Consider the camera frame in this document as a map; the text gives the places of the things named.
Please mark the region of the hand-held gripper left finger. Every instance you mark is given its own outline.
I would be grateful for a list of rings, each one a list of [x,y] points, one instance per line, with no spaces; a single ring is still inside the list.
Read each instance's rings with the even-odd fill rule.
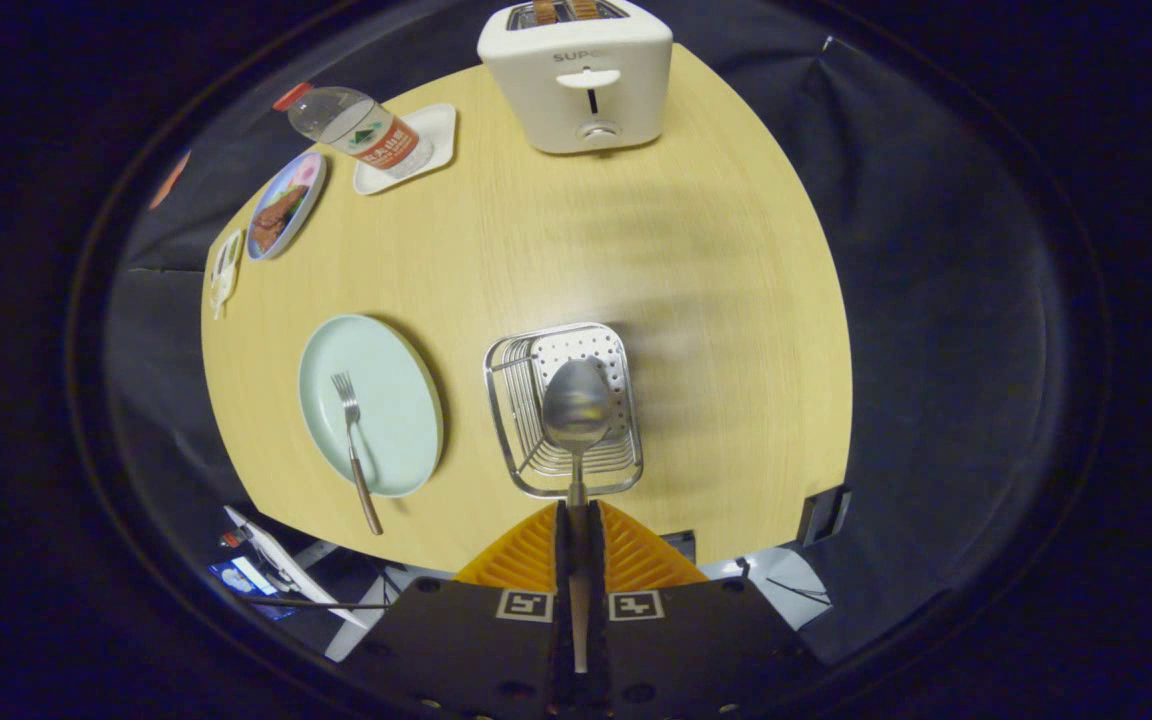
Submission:
[[[449,579],[412,579],[362,639],[362,679],[410,714],[562,715],[577,689],[563,511],[532,511]]]

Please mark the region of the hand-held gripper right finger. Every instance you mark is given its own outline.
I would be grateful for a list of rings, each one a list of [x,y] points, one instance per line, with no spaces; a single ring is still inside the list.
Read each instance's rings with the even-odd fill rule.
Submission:
[[[746,719],[823,680],[826,666],[755,579],[708,579],[627,511],[590,511],[599,717]]]

